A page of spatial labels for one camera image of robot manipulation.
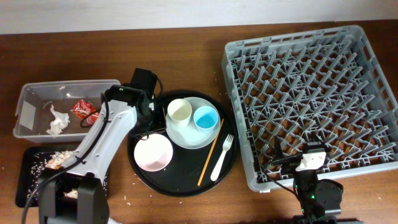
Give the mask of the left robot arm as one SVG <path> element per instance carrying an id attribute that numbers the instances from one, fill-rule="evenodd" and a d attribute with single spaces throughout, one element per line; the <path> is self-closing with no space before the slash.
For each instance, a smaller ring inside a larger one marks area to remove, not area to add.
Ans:
<path id="1" fill-rule="evenodd" d="M 101 95 L 99 118 L 59 170 L 45 169 L 35 194 L 40 223 L 114 223 L 103 181 L 113 157 L 133 128 L 153 119 L 155 86 L 113 85 Z"/>

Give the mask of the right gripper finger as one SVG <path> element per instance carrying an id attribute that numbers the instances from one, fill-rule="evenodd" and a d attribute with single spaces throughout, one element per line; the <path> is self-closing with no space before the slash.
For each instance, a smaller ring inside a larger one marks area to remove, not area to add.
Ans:
<path id="1" fill-rule="evenodd" d="M 280 140 L 277 136 L 274 137 L 274 152 L 275 152 L 275 156 L 274 156 L 275 160 L 283 158 L 283 152 L 282 152 L 282 148 L 280 145 Z"/>
<path id="2" fill-rule="evenodd" d="M 316 133 L 311 133 L 308 146 L 322 146 L 324 142 L 316 135 Z"/>

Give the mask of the cream white cup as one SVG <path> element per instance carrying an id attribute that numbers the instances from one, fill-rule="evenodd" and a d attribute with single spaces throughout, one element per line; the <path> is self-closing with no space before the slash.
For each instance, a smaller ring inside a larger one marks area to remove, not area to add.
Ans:
<path id="1" fill-rule="evenodd" d="M 190 122 L 192 106 L 185 99 L 176 99 L 169 103 L 167 107 L 167 114 L 174 125 L 183 128 L 186 127 Z"/>

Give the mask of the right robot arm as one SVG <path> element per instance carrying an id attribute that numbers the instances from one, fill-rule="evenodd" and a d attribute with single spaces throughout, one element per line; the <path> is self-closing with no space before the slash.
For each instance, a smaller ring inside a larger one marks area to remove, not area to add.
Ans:
<path id="1" fill-rule="evenodd" d="M 317 170 L 325 165 L 330 149 L 316 134 L 305 143 L 302 152 L 284 156 L 278 137 L 274 138 L 275 157 L 270 165 L 281 166 L 281 173 L 293 176 L 294 194 L 300 203 L 302 214 L 292 223 L 337 223 L 341 213 L 343 186 L 330 179 L 319 179 Z"/>

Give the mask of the red snack wrapper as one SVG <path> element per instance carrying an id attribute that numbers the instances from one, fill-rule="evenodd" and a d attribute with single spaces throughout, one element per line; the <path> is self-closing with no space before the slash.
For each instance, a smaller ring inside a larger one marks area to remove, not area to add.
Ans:
<path id="1" fill-rule="evenodd" d="M 89 125 L 94 124 L 99 116 L 99 112 L 93 104 L 85 100 L 78 100 L 72 107 L 71 112 L 80 118 L 83 123 L 86 121 Z"/>

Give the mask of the pink bowl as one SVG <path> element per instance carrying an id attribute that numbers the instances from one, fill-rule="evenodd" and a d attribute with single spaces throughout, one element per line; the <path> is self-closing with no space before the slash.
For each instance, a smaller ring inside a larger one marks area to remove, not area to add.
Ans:
<path id="1" fill-rule="evenodd" d="M 143 170 L 156 172 L 167 167 L 173 157 L 172 143 L 161 134 L 139 140 L 134 148 L 134 161 Z"/>

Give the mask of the rice and food scraps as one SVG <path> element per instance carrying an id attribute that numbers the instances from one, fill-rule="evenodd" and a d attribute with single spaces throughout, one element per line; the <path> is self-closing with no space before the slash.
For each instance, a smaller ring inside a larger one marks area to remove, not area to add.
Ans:
<path id="1" fill-rule="evenodd" d="M 28 199 L 31 193 L 37 188 L 39 184 L 39 177 L 45 168 L 59 169 L 60 165 L 73 155 L 73 151 L 58 151 L 58 152 L 37 152 L 30 160 L 32 165 L 28 167 L 28 174 L 30 175 L 27 188 Z"/>

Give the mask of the white tissue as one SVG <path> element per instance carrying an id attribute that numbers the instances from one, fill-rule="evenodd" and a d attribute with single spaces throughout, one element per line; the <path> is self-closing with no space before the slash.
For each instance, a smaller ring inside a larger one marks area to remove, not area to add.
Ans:
<path id="1" fill-rule="evenodd" d="M 54 115 L 55 119 L 50 123 L 50 129 L 46 130 L 46 133 L 53 136 L 59 135 L 62 133 L 63 129 L 69 125 L 69 115 L 68 113 L 55 111 L 54 105 L 51 106 L 50 111 Z"/>

